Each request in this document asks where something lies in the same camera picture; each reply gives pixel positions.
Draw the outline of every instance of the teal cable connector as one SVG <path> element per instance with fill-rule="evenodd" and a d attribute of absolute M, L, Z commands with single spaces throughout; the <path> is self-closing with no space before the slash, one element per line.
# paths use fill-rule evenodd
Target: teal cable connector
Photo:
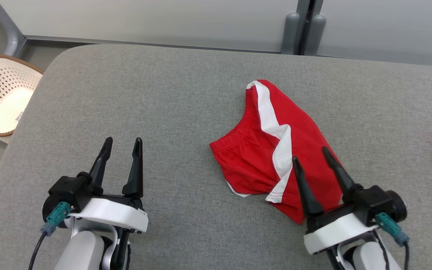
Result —
<path fill-rule="evenodd" d="M 384 212 L 377 214 L 376 223 L 381 229 L 390 234 L 399 246 L 404 246 L 405 243 L 409 242 L 408 235 L 401 230 L 401 227 L 388 214 Z"/>
<path fill-rule="evenodd" d="M 60 224 L 71 213 L 71 206 L 67 202 L 60 202 L 53 212 L 46 218 L 47 222 L 41 227 L 41 232 L 47 232 L 47 236 L 51 236 L 58 224 Z"/>

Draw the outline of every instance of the black cable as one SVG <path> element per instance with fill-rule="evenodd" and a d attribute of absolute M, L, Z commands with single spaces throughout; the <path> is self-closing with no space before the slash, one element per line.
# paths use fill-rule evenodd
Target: black cable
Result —
<path fill-rule="evenodd" d="M 386 248 L 384 248 L 383 246 L 383 242 L 381 240 L 381 238 L 379 238 L 379 235 L 376 231 L 372 231 L 374 236 L 376 236 L 378 242 L 379 242 L 379 246 L 382 249 L 382 256 L 384 257 L 384 262 L 386 263 L 386 270 L 389 270 L 389 260 L 388 260 L 388 253 L 386 251 Z"/>
<path fill-rule="evenodd" d="M 31 261 L 29 262 L 28 270 L 33 269 L 33 264 L 35 263 L 35 260 L 36 260 L 36 254 L 38 254 L 39 247 L 41 246 L 41 243 L 43 242 L 44 238 L 46 237 L 46 234 L 48 234 L 48 232 L 43 232 L 43 234 L 41 234 L 41 237 L 39 238 L 39 241 L 37 242 L 36 247 L 34 248 L 33 256 L 31 256 Z"/>
<path fill-rule="evenodd" d="M 404 257 L 404 270 L 408 270 L 410 264 L 410 245 L 407 241 L 404 242 L 404 249 L 406 249 L 406 256 Z"/>
<path fill-rule="evenodd" d="M 126 260 L 126 270 L 129 270 L 129 263 L 131 262 L 131 247 L 130 244 L 127 245 L 127 260 Z"/>

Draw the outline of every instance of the brown basket rim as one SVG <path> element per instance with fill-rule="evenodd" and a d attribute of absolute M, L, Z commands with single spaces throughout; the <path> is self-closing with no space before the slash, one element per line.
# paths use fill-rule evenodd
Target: brown basket rim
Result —
<path fill-rule="evenodd" d="M 21 59 L 18 59 L 18 58 L 9 56 L 9 55 L 4 55 L 4 54 L 0 54 L 0 58 L 4 58 L 4 59 L 8 59 L 8 60 L 17 62 L 17 63 L 19 63 L 21 65 L 27 66 L 28 68 L 34 69 L 36 72 L 38 72 L 40 74 L 44 74 L 44 71 L 41 70 L 40 68 L 38 68 L 38 67 L 36 67 L 34 65 L 31 65 L 30 63 L 25 62 L 25 61 L 23 61 Z M 11 130 L 11 131 L 5 132 L 5 133 L 0 133 L 0 137 L 9 137 L 9 136 L 12 135 L 13 132 L 14 132 L 14 130 Z"/>

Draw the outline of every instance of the white stripe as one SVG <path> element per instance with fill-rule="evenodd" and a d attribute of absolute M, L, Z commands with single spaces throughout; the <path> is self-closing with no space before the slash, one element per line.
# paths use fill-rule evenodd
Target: white stripe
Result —
<path fill-rule="evenodd" d="M 283 192 L 288 184 L 293 164 L 291 162 L 291 127 L 287 124 L 279 125 L 269 97 L 269 89 L 258 81 L 251 82 L 246 89 L 256 86 L 258 94 L 258 112 L 261 120 L 261 130 L 279 139 L 273 152 L 273 166 L 279 177 L 279 182 L 266 197 L 266 201 L 281 203 Z"/>
<path fill-rule="evenodd" d="M 228 186 L 231 189 L 231 191 L 233 191 L 233 193 L 235 193 L 236 195 L 239 195 L 239 196 L 241 196 L 243 198 L 246 198 L 247 196 L 250 195 L 250 194 L 238 193 L 238 192 L 234 191 L 233 187 L 230 185 L 230 183 L 228 181 L 226 181 L 226 183 L 228 184 Z"/>

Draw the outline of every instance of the elastic waistband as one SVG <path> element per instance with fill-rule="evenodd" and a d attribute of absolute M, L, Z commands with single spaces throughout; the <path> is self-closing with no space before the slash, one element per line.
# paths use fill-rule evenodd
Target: elastic waistband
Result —
<path fill-rule="evenodd" d="M 256 113 L 256 108 L 252 100 L 252 91 L 250 89 L 246 90 L 246 105 L 244 108 L 244 114 L 241 121 L 226 135 L 221 139 L 216 140 L 209 144 L 209 147 L 213 152 L 231 147 L 245 138 L 248 130 L 251 126 L 251 120 Z"/>

